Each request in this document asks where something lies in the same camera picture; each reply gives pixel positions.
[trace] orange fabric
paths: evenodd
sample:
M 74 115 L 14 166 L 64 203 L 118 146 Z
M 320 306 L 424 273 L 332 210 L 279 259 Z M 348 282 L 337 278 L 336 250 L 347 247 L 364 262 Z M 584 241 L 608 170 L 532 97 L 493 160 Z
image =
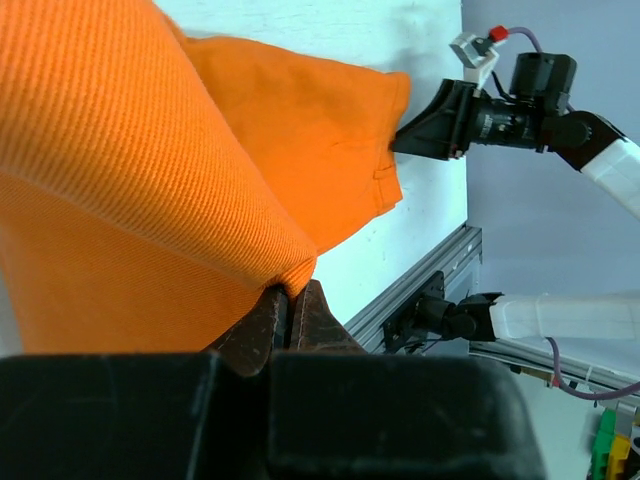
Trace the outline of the orange fabric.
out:
M 407 95 L 403 75 L 186 39 L 146 0 L 0 3 L 0 259 L 25 349 L 197 350 L 265 285 L 295 295 L 399 199 Z
M 401 200 L 389 140 L 404 74 L 382 75 L 249 40 L 186 39 L 209 94 L 319 253 Z

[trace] blue-gray wall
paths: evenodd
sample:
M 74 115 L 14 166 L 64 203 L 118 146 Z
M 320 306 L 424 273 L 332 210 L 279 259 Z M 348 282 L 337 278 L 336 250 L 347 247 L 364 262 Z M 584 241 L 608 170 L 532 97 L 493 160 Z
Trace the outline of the blue-gray wall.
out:
M 635 0 L 463 1 L 465 31 L 526 26 L 546 51 L 573 56 L 578 62 L 573 105 L 603 115 L 640 143 L 639 15 Z M 503 84 L 509 83 L 516 55 L 525 50 L 531 47 L 522 36 L 500 47 L 496 71 Z M 591 294 L 640 289 L 640 222 L 559 157 L 474 146 L 467 158 L 469 219 L 483 229 L 482 290 Z M 640 365 L 638 344 L 565 340 L 560 346 L 587 362 L 629 365 L 634 372 Z M 549 478 L 584 479 L 589 455 L 582 440 L 590 407 L 522 381 Z

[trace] purple cable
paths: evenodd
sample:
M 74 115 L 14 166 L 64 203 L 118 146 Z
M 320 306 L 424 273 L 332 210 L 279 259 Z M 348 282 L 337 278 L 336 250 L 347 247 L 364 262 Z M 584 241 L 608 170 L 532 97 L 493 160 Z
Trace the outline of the purple cable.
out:
M 632 383 L 620 390 L 613 390 L 605 393 L 583 393 L 577 391 L 575 388 L 571 388 L 569 385 L 564 383 L 564 380 L 562 379 L 562 370 L 560 370 L 560 350 L 558 349 L 558 344 L 551 337 L 547 337 L 547 340 L 551 344 L 551 349 L 553 350 L 553 374 L 558 380 L 560 390 L 563 392 L 574 397 L 582 398 L 583 400 L 591 400 L 592 402 L 598 400 L 616 400 L 618 398 L 640 392 L 640 382 Z
M 509 35 L 512 35 L 512 34 L 524 35 L 525 37 L 527 37 L 529 39 L 529 41 L 533 45 L 533 48 L 535 49 L 535 51 L 538 52 L 538 53 L 542 53 L 542 46 L 540 45 L 540 42 L 538 41 L 538 38 L 527 27 L 513 27 L 513 28 L 510 28 L 508 30 L 508 32 L 509 32 Z M 569 112 L 575 112 L 575 108 L 573 108 L 569 104 L 567 104 L 567 110 Z

